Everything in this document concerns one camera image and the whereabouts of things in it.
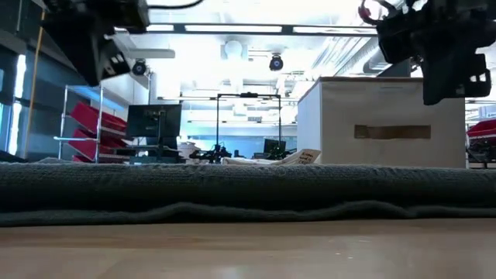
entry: air vent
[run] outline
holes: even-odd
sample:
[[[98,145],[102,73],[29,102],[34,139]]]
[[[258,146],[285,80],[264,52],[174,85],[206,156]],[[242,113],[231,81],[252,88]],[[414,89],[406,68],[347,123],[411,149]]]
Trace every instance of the air vent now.
[[[262,116],[249,116],[248,121],[250,121],[250,122],[262,122]]]

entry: red shelf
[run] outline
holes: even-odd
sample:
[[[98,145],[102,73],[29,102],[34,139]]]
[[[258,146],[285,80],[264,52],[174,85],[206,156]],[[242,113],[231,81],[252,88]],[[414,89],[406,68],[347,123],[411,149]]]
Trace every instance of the red shelf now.
[[[83,129],[76,129],[74,131],[74,138],[96,138],[94,133],[90,133],[89,131],[85,131]],[[97,149],[97,143],[95,141],[75,141],[70,140],[68,142],[70,146],[76,149],[82,156],[84,156],[87,160],[91,162],[95,161],[95,154]],[[102,136],[100,139],[100,148],[99,148],[99,157],[98,161],[102,163],[107,162],[122,162],[127,157],[116,156],[115,149],[126,147],[126,143],[124,143],[121,139],[116,139],[113,137]]]
[[[98,110],[82,102],[74,107],[71,117],[79,122],[88,131],[96,134],[98,127]],[[126,137],[127,122],[119,117],[102,112],[102,135],[117,138]]]

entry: white storage box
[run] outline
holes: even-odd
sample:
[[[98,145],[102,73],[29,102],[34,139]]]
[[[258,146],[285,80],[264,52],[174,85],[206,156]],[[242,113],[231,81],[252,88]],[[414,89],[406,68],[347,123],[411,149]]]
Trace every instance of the white storage box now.
[[[298,103],[298,149],[322,164],[465,167],[464,106],[423,105],[420,78],[321,77]]]

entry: security camera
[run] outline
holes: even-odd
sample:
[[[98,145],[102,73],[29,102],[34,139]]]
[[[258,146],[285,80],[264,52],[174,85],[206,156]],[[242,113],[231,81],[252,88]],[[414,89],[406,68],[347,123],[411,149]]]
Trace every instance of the security camera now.
[[[133,74],[137,76],[143,76],[145,75],[147,68],[148,67],[146,66],[146,61],[144,59],[138,59],[136,60],[132,71]]]
[[[282,58],[280,55],[275,54],[272,56],[272,59],[270,60],[269,68],[271,71],[280,71],[282,70],[282,67],[284,66],[284,63],[282,61]]]

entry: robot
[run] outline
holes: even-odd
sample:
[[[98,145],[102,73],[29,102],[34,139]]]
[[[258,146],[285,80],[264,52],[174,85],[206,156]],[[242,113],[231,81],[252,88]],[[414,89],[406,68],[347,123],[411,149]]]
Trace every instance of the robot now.
[[[43,0],[43,28],[77,71],[91,85],[131,71],[119,48],[108,36],[114,28],[145,33],[150,9],[186,9],[181,6],[148,6],[145,0]],[[420,10],[416,0],[405,0],[406,11],[385,0],[376,1],[388,15],[371,19],[365,0],[358,13],[376,26],[379,46],[387,62],[413,59],[424,76],[424,104],[444,98],[476,98],[491,92],[485,56],[477,48],[496,41],[496,0],[428,0]]]

